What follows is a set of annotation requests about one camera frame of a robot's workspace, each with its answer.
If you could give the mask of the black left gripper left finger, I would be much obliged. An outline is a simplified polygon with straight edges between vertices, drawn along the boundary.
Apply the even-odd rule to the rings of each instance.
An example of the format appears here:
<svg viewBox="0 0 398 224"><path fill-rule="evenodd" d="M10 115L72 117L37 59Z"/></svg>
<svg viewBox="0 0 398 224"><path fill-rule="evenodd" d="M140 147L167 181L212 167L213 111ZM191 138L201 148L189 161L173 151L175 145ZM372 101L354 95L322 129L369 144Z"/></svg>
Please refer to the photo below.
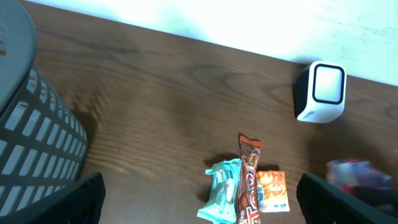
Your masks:
<svg viewBox="0 0 398 224"><path fill-rule="evenodd" d="M1 224L98 224L105 199L103 176L84 179L1 218Z"/></svg>

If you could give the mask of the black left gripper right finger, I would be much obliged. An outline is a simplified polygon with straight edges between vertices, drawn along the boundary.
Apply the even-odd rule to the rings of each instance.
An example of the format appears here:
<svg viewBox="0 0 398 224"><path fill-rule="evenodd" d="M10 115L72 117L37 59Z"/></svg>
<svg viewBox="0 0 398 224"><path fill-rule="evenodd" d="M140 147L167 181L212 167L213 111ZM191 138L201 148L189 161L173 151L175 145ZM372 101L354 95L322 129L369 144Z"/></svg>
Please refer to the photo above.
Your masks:
<svg viewBox="0 0 398 224"><path fill-rule="evenodd" d="M397 191L355 187L344 192L312 173L297 186L307 223L397 224Z"/></svg>

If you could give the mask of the purple red tissue pack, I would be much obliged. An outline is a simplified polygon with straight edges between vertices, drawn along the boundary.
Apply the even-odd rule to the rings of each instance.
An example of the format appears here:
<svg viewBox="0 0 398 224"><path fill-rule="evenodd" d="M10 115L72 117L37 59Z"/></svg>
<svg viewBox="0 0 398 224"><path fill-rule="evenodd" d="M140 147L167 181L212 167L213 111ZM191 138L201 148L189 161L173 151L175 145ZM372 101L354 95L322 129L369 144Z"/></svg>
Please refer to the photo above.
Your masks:
<svg viewBox="0 0 398 224"><path fill-rule="evenodd" d="M392 177L374 168L369 161L337 159L326 164L327 181L340 190L351 191L355 187L389 190Z"/></svg>

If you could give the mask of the small orange tissue packet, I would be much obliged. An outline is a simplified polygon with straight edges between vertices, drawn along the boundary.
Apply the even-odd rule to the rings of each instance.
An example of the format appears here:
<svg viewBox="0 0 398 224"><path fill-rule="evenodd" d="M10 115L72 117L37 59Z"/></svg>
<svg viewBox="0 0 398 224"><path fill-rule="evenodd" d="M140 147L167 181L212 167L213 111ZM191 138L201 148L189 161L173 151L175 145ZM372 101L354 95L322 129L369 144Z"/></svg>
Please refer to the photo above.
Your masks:
<svg viewBox="0 0 398 224"><path fill-rule="evenodd" d="M284 171L259 171L256 174L257 201L260 212L289 212Z"/></svg>

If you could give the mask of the orange chocolate bar wrapper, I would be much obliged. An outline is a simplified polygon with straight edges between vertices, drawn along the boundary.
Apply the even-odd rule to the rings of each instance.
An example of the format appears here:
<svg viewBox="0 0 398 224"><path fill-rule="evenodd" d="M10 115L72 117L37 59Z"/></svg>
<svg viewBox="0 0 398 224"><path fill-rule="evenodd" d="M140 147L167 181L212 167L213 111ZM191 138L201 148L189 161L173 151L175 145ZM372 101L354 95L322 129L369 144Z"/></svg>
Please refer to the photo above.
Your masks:
<svg viewBox="0 0 398 224"><path fill-rule="evenodd" d="M260 223L256 198L256 171L261 155L262 143L239 135L241 173L238 188L237 224Z"/></svg>

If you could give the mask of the green wet wipes pack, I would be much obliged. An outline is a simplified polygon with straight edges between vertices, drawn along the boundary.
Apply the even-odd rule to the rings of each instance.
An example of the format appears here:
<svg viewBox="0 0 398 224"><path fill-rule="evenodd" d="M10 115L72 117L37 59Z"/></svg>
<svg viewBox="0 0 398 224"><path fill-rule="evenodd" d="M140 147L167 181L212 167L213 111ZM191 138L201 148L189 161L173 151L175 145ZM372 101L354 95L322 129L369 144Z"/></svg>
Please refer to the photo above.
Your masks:
<svg viewBox="0 0 398 224"><path fill-rule="evenodd" d="M211 175L212 185L209 200L198 210L197 217L213 224L235 224L237 221L236 196L240 181L242 161L239 158L221 161L205 171Z"/></svg>

